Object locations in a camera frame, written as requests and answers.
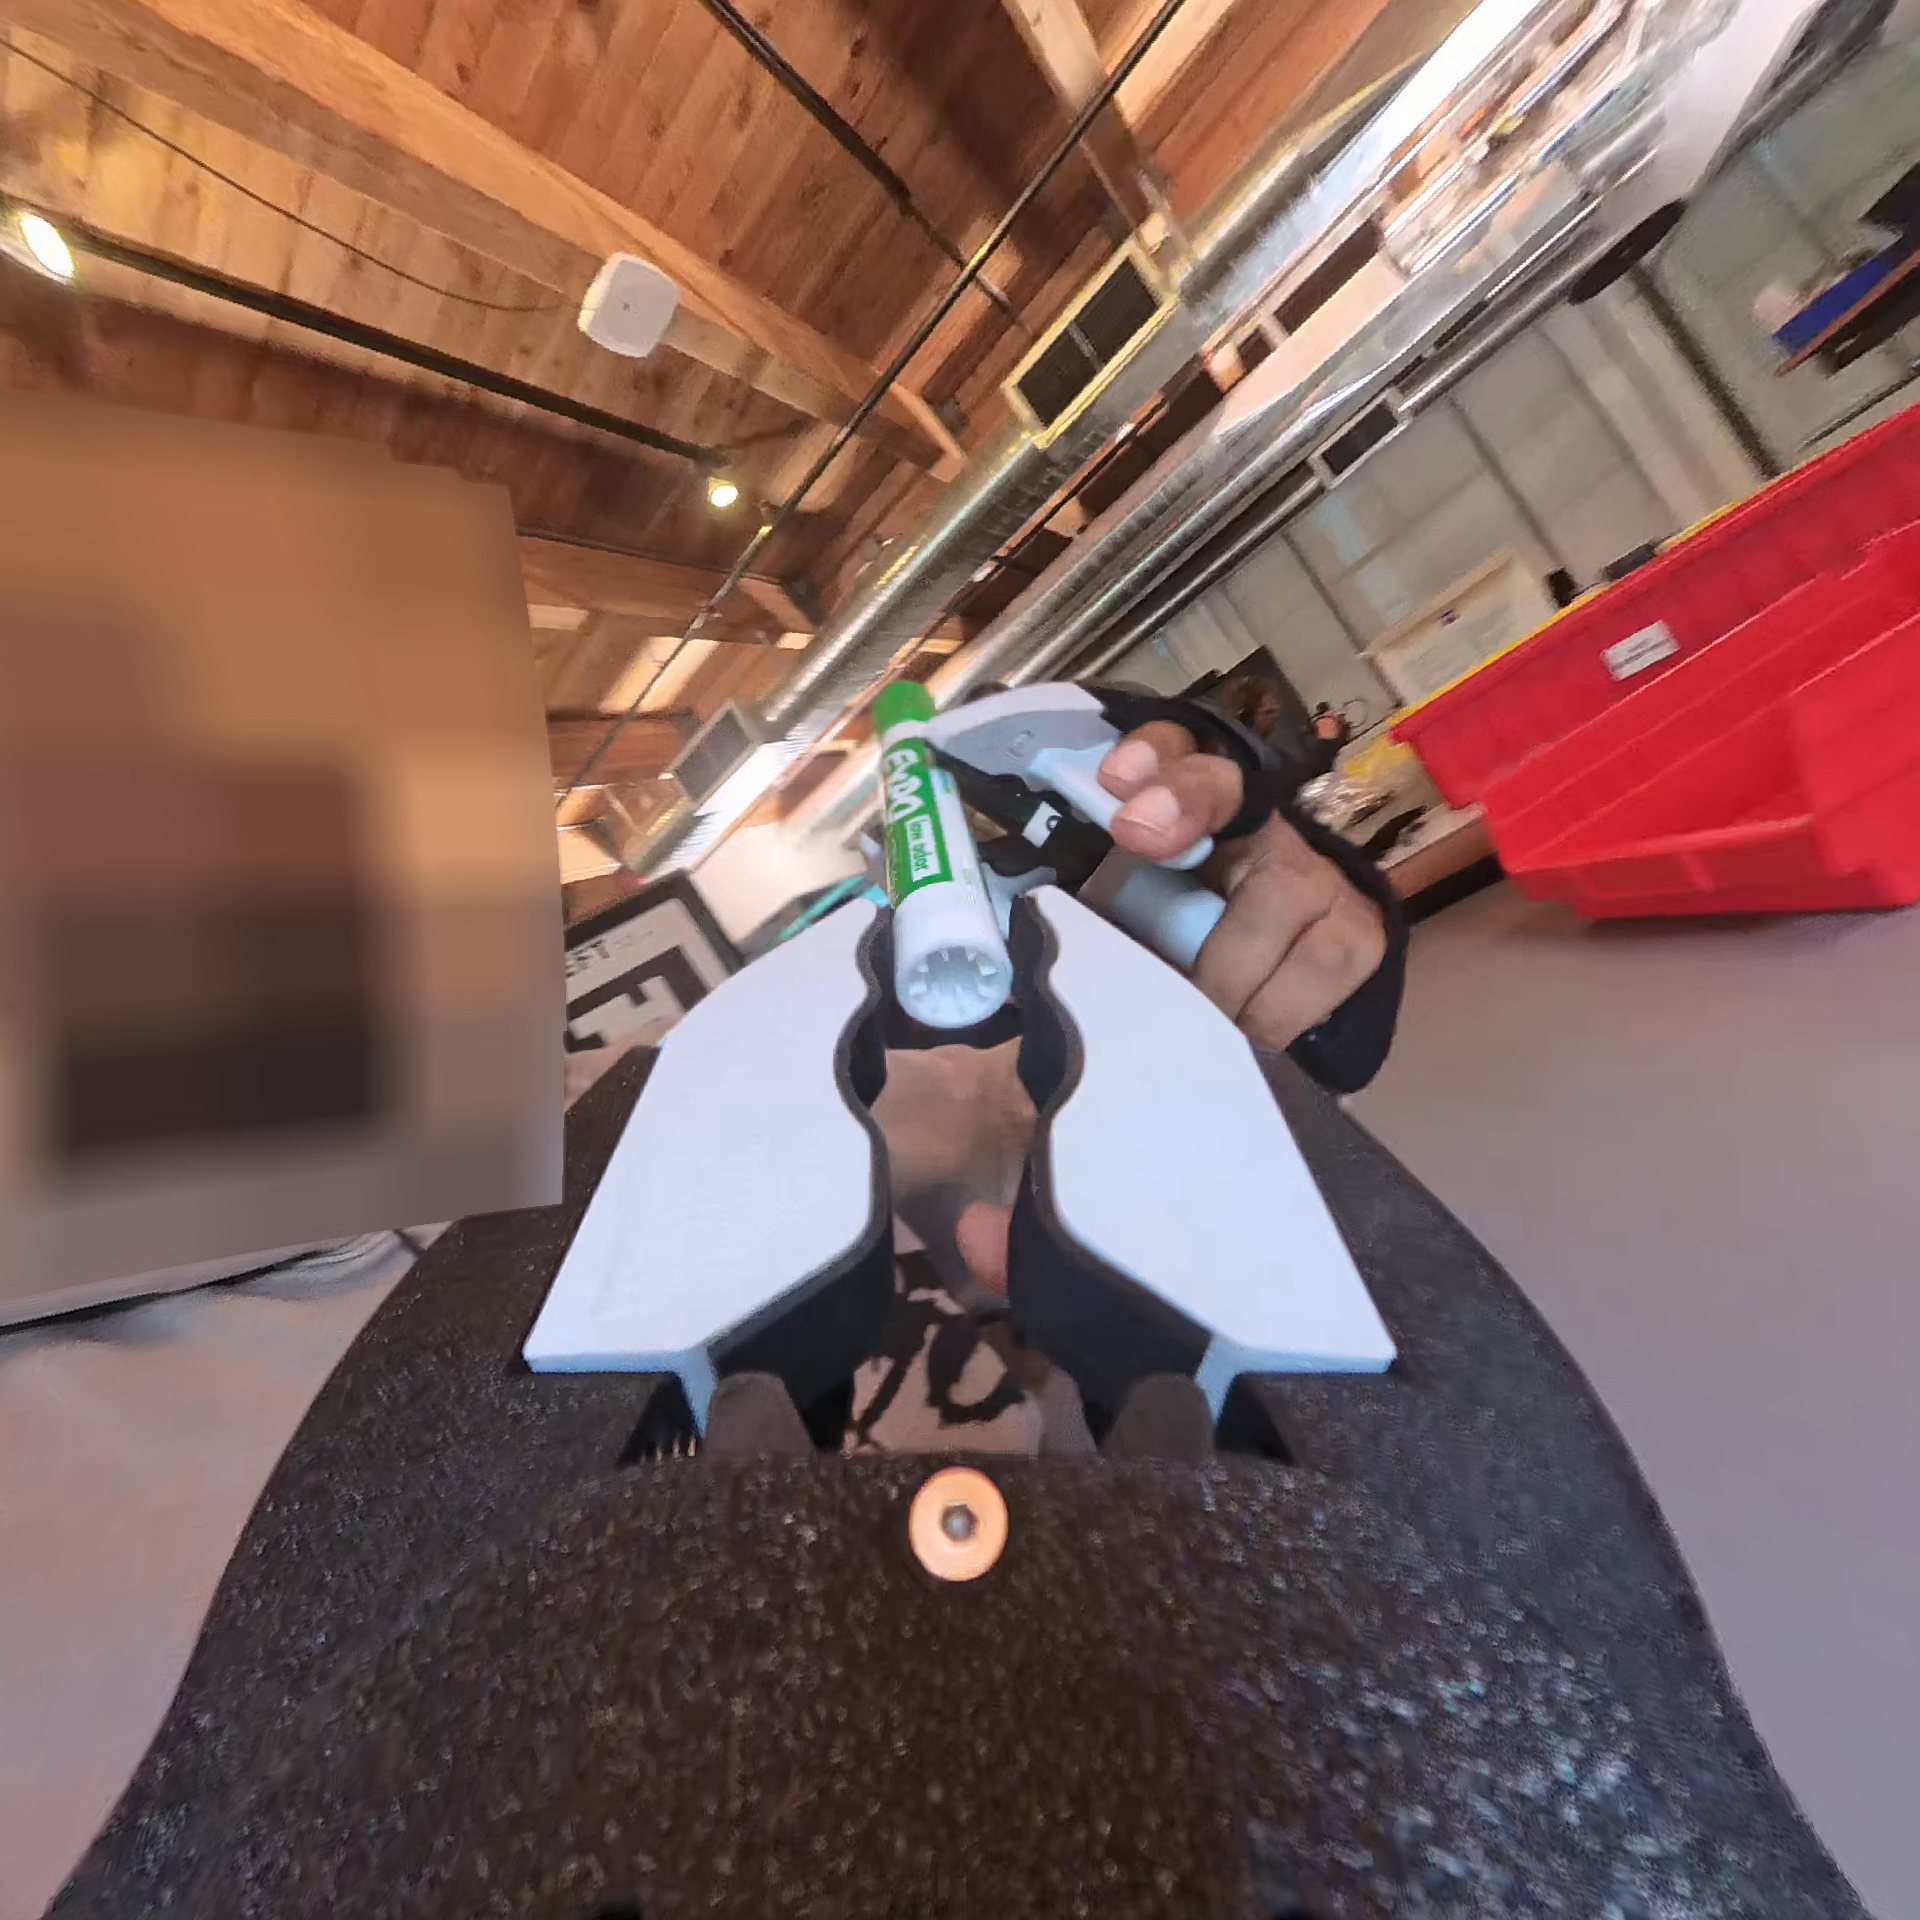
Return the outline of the white ceiling access point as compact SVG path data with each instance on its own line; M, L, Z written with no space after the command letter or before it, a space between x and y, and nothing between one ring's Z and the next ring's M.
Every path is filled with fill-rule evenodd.
M677 277L634 251L611 251L580 293L575 327L621 362L641 362L664 344L677 314Z

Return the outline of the green dry erase marker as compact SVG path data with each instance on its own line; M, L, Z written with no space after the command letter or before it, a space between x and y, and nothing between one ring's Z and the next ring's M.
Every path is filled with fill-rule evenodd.
M928 1032L971 1032L1008 1002L1017 970L931 718L913 678L875 699L892 1000Z

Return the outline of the stacked red plastic bins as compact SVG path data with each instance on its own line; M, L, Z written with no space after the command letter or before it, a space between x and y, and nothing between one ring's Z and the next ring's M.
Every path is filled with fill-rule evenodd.
M1404 711L1503 872L1585 921L1920 894L1920 415L1792 466Z

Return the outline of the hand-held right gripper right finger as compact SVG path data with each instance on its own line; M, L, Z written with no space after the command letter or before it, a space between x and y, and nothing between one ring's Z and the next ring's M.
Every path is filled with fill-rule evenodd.
M1247 1374L1387 1374L1396 1338L1253 1046L1055 886L1008 910L1020 1086L1017 1327L1116 1424L1138 1382L1222 1416Z

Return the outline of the metal air duct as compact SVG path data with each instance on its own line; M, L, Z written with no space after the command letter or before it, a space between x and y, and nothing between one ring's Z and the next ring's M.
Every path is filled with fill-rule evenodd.
M1476 318L1518 271L1518 238L1476 222L1423 271L1371 258L1292 327L1232 393L1187 428L1116 505L1095 516L1028 590L953 660L957 684L1023 668L1070 648L1102 613L1130 609L1138 571L1181 560L1229 505L1283 483L1461 318ZM928 523L827 616L800 668L763 711L778 747L812 747L850 711L909 638L1066 488L1120 415L1101 398L1095 422L1064 447L997 432Z

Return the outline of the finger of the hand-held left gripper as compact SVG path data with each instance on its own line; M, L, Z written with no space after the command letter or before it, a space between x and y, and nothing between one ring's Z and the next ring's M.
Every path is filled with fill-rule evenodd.
M1053 795L1102 795L1102 760L1120 743L1102 699L1085 684L1017 684L938 711L928 743L988 778L1020 778Z

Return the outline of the ceiling vent grille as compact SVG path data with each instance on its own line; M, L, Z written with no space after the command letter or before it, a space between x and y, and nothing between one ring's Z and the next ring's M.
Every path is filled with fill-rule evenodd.
M1172 277L1126 239L1005 377L1008 417L1053 447L1179 314Z

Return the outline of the framed marker poster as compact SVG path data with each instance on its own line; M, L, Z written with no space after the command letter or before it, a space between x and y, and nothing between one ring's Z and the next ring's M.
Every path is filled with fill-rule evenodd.
M650 881L564 931L564 1054L661 1046L739 970L701 890L685 872Z

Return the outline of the person's left hand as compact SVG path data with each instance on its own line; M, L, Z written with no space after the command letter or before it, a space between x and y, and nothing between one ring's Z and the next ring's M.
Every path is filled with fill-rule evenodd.
M1209 851L1187 881L1204 881L1222 910L1194 982L1247 1039L1285 1054L1383 973L1387 910L1334 858L1283 817L1229 835L1247 805L1232 760L1179 723L1143 723L1102 752L1101 785L1116 795L1120 851L1152 871Z

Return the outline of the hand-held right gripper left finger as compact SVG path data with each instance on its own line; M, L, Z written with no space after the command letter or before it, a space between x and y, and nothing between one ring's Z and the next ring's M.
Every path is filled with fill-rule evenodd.
M830 1401L892 1307L884 1086L890 910L835 904L661 1046L521 1338L532 1374L677 1374Z

